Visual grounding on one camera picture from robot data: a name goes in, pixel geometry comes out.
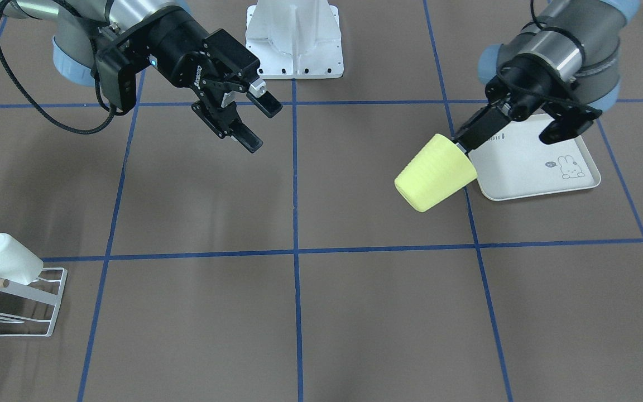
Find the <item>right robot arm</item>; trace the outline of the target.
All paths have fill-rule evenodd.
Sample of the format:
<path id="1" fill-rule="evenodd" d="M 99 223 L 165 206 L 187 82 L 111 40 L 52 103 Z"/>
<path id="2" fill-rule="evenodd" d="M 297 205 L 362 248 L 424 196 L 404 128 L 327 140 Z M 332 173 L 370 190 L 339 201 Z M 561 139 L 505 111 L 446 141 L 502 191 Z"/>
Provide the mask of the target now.
<path id="1" fill-rule="evenodd" d="M 225 30 L 205 30 L 184 1 L 0 1 L 0 25 L 5 16 L 54 21 L 52 59 L 61 76 L 93 87 L 107 119 L 82 130 L 57 121 L 21 85 L 1 46 L 0 62 L 25 99 L 49 122 L 75 134 L 102 131 L 115 116 L 138 102 L 136 75 L 153 67 L 176 88 L 197 97 L 193 112 L 219 138 L 232 137 L 248 152 L 261 139 L 243 124 L 235 94 L 247 98 L 266 117 L 282 104 L 261 79 L 261 62 Z"/>

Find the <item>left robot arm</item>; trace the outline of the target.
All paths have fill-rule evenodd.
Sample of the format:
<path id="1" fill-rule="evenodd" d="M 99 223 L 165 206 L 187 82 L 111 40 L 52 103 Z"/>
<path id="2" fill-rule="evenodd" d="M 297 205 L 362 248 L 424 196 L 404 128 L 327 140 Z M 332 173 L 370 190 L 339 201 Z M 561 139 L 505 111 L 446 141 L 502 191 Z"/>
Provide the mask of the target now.
<path id="1" fill-rule="evenodd" d="M 572 140 L 618 98 L 620 31 L 638 1 L 551 1 L 510 42 L 485 48 L 477 67 L 487 105 L 454 135 L 469 153 L 512 122 L 543 110 L 551 122 L 539 140 Z"/>

